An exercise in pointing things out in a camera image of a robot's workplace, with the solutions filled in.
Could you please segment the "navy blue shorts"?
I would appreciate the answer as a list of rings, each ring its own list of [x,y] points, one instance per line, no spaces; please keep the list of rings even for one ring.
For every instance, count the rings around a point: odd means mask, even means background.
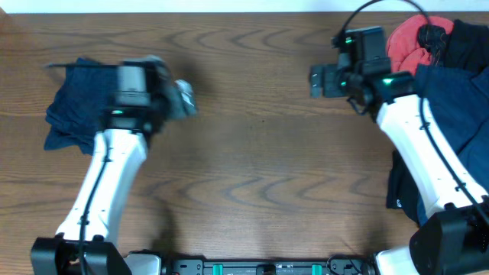
[[[115,68],[94,60],[78,58],[65,68],[65,80],[46,110],[45,121],[50,131],[44,142],[45,150],[77,146],[91,155],[99,116],[108,95],[118,88]]]

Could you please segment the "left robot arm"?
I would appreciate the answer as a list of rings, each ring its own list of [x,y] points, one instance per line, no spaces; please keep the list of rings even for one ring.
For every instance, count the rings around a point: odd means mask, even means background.
[[[124,257],[116,244],[151,139],[165,122],[197,113],[193,88],[173,79],[156,56],[91,67],[113,71],[117,87],[100,112],[92,160],[76,201],[52,238],[35,240],[31,265],[35,274],[162,274],[166,267],[159,254],[137,251]]]

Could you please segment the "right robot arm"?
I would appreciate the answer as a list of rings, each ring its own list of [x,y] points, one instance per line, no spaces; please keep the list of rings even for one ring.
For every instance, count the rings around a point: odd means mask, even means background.
[[[407,246],[374,256],[378,274],[470,274],[488,269],[488,194],[462,166],[409,72],[394,73],[381,47],[381,27],[332,38],[334,64],[312,66],[313,97],[345,97],[369,114],[403,158],[427,222]]]

